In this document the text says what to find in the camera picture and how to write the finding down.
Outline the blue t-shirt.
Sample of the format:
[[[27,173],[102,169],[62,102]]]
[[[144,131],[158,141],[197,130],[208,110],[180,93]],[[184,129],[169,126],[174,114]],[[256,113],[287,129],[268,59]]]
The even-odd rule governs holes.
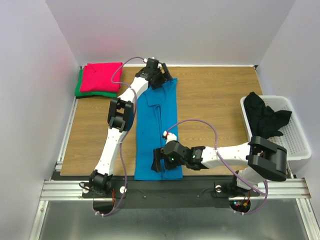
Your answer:
[[[177,111],[178,79],[164,83],[160,88],[148,88],[137,100],[136,117],[136,163],[134,179],[136,181],[181,180],[183,170],[178,166],[172,170],[164,167],[161,172],[151,169],[153,150],[166,144],[162,138],[164,131],[178,122]]]

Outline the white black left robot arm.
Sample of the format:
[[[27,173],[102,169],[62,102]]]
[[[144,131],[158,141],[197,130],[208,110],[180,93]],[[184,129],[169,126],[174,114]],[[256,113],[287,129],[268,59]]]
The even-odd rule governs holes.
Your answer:
[[[100,197],[106,197],[111,193],[115,161],[123,140],[132,128],[139,97],[149,88],[155,90],[173,80],[164,62],[153,57],[139,59],[145,66],[135,74],[132,83],[120,81],[119,84],[127,89],[120,96],[110,100],[106,141],[100,159],[88,180],[88,189]]]

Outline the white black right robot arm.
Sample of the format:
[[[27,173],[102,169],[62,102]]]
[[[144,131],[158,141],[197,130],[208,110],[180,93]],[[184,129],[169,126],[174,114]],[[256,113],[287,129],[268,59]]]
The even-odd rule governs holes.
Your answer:
[[[242,195],[265,180],[284,182],[287,179],[287,150],[260,136],[235,146],[188,148],[169,133],[165,145],[153,150],[151,170],[159,173],[162,169],[173,170],[179,166],[194,171],[244,166],[243,170],[232,172],[234,179],[230,182],[231,192]]]

